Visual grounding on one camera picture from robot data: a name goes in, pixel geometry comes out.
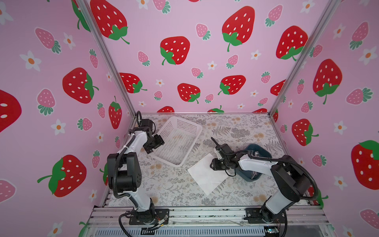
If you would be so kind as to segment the dark teal plastic bin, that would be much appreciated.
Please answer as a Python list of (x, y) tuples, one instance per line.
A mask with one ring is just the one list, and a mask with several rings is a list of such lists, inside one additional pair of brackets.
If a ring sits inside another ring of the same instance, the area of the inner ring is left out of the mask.
[[(259, 153), (259, 157), (263, 158), (272, 158), (272, 155), (257, 144), (250, 144), (246, 147), (246, 150), (255, 154)], [(235, 169), (236, 174), (242, 177), (247, 182), (254, 182), (258, 180), (262, 174), (272, 176), (271, 165), (267, 161), (249, 159), (247, 156), (246, 159), (241, 158), (239, 161), (238, 167)]]

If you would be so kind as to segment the white plastic mesh basket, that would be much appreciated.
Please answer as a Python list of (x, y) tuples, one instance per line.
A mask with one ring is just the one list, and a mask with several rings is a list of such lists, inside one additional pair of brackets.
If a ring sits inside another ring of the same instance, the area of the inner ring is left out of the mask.
[(188, 158), (202, 126), (180, 117), (170, 117), (158, 131), (164, 145), (155, 149), (150, 156), (172, 167), (181, 167)]

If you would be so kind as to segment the white paper napkin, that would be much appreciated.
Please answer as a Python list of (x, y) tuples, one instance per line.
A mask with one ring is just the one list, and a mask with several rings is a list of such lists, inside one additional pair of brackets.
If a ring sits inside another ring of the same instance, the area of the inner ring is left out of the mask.
[(210, 167), (213, 159), (214, 157), (211, 154), (207, 154), (188, 169), (193, 180), (207, 196), (228, 178), (228, 175), (224, 171), (215, 171)]

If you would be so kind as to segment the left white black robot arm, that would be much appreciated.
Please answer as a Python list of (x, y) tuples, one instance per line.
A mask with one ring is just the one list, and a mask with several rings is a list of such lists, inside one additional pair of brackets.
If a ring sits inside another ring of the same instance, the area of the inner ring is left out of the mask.
[(142, 172), (138, 154), (144, 149), (147, 154), (164, 145), (160, 135), (155, 134), (156, 126), (151, 119), (142, 118), (137, 112), (137, 127), (129, 130), (129, 140), (120, 151), (107, 157), (109, 188), (115, 198), (127, 197), (133, 203), (134, 210), (130, 213), (136, 220), (144, 224), (161, 225), (163, 221), (155, 211), (150, 197), (143, 193)]

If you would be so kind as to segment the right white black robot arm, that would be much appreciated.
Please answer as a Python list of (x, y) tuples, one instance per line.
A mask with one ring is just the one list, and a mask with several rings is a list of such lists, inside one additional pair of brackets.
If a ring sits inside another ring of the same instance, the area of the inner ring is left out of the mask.
[(233, 151), (228, 144), (216, 143), (216, 159), (210, 168), (214, 171), (242, 170), (271, 175), (278, 190), (255, 211), (249, 221), (272, 223), (285, 216), (285, 211), (300, 200), (316, 200), (319, 190), (315, 179), (291, 156), (275, 159), (264, 157), (257, 150)]

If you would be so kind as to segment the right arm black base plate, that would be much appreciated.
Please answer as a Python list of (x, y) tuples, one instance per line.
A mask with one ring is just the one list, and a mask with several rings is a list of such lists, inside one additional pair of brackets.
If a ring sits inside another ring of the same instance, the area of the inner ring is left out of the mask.
[(278, 214), (271, 213), (268, 209), (247, 208), (246, 215), (243, 218), (249, 224), (284, 224), (287, 217), (284, 212)]

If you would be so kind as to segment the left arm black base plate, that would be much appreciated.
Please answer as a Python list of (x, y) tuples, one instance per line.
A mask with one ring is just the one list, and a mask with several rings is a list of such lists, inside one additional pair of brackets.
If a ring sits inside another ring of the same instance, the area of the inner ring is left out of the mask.
[(170, 209), (155, 209), (134, 212), (130, 215), (129, 225), (162, 225), (168, 224)]

